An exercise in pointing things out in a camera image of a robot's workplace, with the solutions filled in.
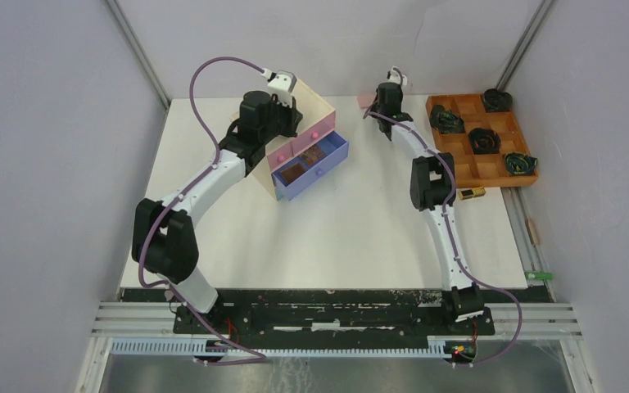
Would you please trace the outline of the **green lipstick tube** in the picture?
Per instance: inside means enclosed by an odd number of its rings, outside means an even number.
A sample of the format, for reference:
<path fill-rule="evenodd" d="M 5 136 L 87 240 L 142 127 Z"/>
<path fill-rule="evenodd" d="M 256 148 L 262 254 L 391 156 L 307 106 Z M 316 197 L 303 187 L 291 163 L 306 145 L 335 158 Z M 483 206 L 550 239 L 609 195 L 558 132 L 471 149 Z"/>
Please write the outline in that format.
<path fill-rule="evenodd" d="M 526 272 L 525 278 L 527 280 L 538 280 L 538 281 L 551 281 L 554 276 L 549 272 Z"/>

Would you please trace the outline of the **purple wide drawer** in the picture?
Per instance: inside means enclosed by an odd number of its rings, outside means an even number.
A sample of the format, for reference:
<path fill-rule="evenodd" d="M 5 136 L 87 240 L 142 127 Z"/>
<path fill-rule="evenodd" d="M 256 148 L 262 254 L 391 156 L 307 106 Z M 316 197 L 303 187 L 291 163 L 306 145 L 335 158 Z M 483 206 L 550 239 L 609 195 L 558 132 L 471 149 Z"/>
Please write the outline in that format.
<path fill-rule="evenodd" d="M 340 165 L 348 157 L 348 152 L 349 142 L 346 139 L 336 131 L 327 134 L 272 173 L 276 199 L 291 201 Z"/>

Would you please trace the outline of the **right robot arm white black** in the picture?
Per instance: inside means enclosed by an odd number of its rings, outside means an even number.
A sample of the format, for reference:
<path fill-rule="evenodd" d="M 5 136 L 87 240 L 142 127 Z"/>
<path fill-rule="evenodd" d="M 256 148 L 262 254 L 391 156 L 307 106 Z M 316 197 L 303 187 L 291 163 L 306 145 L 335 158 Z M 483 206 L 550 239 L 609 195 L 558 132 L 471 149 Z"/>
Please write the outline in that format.
<path fill-rule="evenodd" d="M 456 227 L 454 157 L 430 147 L 413 118 L 402 110 L 402 102 L 402 87 L 383 82 L 368 115 L 410 158 L 410 200 L 428 224 L 441 267 L 441 325 L 451 334 L 460 334 L 473 324 L 473 318 L 483 315 L 485 305 L 465 262 Z"/>

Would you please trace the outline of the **brown square blush compact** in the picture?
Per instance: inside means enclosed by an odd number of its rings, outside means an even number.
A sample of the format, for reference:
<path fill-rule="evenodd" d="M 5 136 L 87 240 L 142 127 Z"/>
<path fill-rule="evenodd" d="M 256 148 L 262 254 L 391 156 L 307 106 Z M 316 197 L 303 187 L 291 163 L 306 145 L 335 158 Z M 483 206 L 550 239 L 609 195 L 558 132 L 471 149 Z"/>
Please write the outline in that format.
<path fill-rule="evenodd" d="M 297 162 L 294 165 L 281 169 L 279 175 L 285 185 L 290 185 L 307 171 L 307 167 Z"/>

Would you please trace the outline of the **eyeshadow palette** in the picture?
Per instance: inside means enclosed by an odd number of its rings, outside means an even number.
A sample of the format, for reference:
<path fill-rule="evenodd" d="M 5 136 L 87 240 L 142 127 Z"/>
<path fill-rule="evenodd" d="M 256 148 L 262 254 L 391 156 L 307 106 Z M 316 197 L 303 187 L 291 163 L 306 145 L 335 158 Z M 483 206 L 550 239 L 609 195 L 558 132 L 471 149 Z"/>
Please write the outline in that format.
<path fill-rule="evenodd" d="M 325 158 L 327 153 L 320 148 L 317 144 L 309 147 L 305 151 L 303 151 L 299 158 L 308 166 L 312 167 L 319 163 L 323 158 Z"/>

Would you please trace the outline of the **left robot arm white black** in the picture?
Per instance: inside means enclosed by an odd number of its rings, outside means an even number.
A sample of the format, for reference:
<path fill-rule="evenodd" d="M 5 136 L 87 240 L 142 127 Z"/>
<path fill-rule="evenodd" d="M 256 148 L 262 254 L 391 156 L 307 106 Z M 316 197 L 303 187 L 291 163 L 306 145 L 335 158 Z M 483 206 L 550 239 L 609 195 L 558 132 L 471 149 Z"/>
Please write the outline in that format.
<path fill-rule="evenodd" d="M 145 198 L 137 204 L 131 256 L 138 263 L 138 276 L 150 272 L 160 277 L 178 299 L 195 309 L 193 321 L 204 332 L 219 331 L 225 312 L 215 305 L 218 292 L 199 269 L 195 228 L 202 216 L 265 158 L 269 143 L 278 136 L 297 136 L 302 118 L 294 96 L 245 93 L 238 117 L 215 144 L 215 154 L 206 166 L 159 201 Z"/>

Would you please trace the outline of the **rose gold lipstick tube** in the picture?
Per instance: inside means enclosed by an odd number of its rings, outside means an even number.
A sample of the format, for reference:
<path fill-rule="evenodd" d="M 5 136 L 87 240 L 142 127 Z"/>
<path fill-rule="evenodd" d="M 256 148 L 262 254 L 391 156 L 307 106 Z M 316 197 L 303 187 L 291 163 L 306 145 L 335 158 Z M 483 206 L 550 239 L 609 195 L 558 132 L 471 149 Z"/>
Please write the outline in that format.
<path fill-rule="evenodd" d="M 530 243 L 533 246 L 539 246 L 540 245 L 540 238 L 536 229 L 536 225 L 534 223 L 534 221 L 532 219 L 526 219 L 525 221 L 526 227 L 527 227 L 527 234 L 530 238 Z"/>

